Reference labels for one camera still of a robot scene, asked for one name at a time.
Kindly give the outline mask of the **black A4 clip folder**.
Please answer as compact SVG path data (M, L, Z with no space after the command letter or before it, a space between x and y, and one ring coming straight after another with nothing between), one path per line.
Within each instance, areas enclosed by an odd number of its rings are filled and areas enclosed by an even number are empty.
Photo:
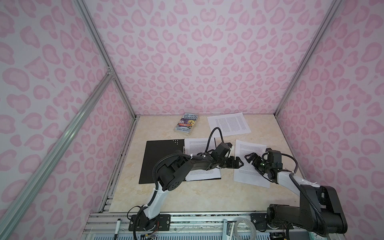
M147 141L144 152L143 164L139 178L139 184L153 184L152 171L157 162L162 158L174 154L176 151L183 152L185 139L155 140ZM209 150L216 149L215 139L208 140Z

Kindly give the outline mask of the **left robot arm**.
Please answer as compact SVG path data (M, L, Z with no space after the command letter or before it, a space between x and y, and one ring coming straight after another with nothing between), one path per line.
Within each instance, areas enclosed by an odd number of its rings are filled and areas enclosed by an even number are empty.
M231 148L231 143L220 143L214 150L196 155L176 151L158 161L152 170L155 182L153 195L149 202L141 206L138 213L132 216L130 231L150 231L154 227L160 227L158 218L163 203L168 194L179 187L191 171L210 171L217 168L239 169L244 166L239 157L230 155Z

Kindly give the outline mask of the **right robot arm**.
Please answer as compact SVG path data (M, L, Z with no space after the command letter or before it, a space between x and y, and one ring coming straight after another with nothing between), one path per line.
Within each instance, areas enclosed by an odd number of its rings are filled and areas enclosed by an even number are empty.
M337 191L331 186L322 186L297 176L298 166L293 171L284 169L285 154L268 148L265 153L245 155L245 160L269 182L278 184L299 196L299 206L271 204L266 213L267 224L278 227L292 225L316 233L345 234L348 223Z

